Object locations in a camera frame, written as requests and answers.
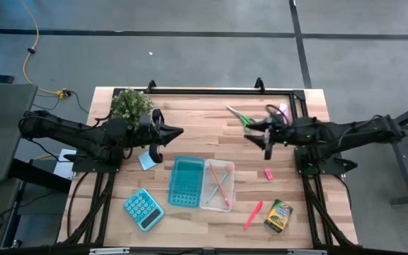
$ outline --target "teal calculator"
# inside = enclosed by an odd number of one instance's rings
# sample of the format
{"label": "teal calculator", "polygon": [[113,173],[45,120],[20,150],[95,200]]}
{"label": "teal calculator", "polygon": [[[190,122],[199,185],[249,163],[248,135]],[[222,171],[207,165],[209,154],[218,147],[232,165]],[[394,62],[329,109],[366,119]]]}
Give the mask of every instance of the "teal calculator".
{"label": "teal calculator", "polygon": [[124,209],[142,231],[150,230],[164,214],[160,205],[143,188],[124,203]]}

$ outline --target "potted plant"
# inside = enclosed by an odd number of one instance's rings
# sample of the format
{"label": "potted plant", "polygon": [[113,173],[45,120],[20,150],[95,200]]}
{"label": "potted plant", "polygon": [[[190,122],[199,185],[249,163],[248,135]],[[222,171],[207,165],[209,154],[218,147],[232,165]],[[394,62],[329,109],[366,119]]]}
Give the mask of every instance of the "potted plant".
{"label": "potted plant", "polygon": [[123,118],[134,130],[140,125],[140,116],[149,114],[154,103],[142,91],[126,89],[114,96],[111,104],[112,118]]}

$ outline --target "wooden table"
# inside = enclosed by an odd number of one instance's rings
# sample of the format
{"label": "wooden table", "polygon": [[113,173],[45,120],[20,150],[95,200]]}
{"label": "wooden table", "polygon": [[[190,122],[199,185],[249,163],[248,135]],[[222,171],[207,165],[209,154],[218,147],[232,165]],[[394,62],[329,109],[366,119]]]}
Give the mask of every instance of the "wooden table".
{"label": "wooden table", "polygon": [[[94,118],[102,118],[108,114],[113,89],[96,88],[88,125],[95,123]],[[316,116],[321,121],[329,121],[323,90],[307,89],[305,95],[309,115]],[[265,161],[264,152],[243,138],[242,124],[226,109],[226,105],[229,105],[244,115],[260,120],[267,116],[266,104],[289,104],[287,96],[151,95],[151,98],[155,107],[160,108],[164,114],[165,123],[181,127],[184,132],[166,148],[161,149],[164,155],[163,164],[143,171],[137,157],[145,149],[140,148],[134,149],[131,159],[123,162],[121,171],[115,178],[106,229],[106,247],[312,247],[302,180],[295,172],[293,147],[276,145],[272,160]],[[168,204],[169,177],[176,155],[235,163],[235,202],[231,212]],[[266,167],[273,173],[272,181],[266,180]],[[69,197],[78,178],[73,180]],[[72,231],[89,210],[95,178],[96,174],[89,174],[76,193],[71,216]],[[333,176],[322,176],[322,185],[328,213],[341,231],[356,243],[344,185]],[[139,188],[146,188],[165,212],[164,218],[149,232],[140,231],[123,209],[123,203]],[[285,201],[294,209],[288,226],[280,234],[263,224],[276,198]],[[244,231],[244,223],[259,200],[264,201],[263,207],[250,227]],[[320,217],[316,219],[319,236],[324,240]],[[67,211],[64,212],[58,241],[67,237],[66,222]],[[93,240],[98,224],[99,221],[96,220]]]}

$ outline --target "green scissors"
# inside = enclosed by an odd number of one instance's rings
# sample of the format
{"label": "green scissors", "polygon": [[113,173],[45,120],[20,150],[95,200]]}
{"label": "green scissors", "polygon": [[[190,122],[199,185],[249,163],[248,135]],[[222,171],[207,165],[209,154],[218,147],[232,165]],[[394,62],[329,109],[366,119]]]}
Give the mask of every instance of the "green scissors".
{"label": "green scissors", "polygon": [[242,115],[238,111],[234,110],[230,106],[226,106],[230,111],[232,111],[233,114],[235,114],[239,119],[242,121],[242,124],[244,125],[244,129],[247,131],[249,130],[246,126],[252,123],[255,123],[256,121],[250,117],[246,117],[245,115]]}

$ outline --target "blue sticky note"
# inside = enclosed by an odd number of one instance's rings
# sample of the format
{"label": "blue sticky note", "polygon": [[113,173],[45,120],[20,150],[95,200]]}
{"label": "blue sticky note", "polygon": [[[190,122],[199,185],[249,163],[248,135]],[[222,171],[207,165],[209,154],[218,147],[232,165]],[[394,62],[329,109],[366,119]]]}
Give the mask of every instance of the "blue sticky note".
{"label": "blue sticky note", "polygon": [[140,160],[141,166],[143,170],[148,170],[149,168],[157,165],[152,158],[149,156],[149,152],[145,152],[141,154],[138,159]]}

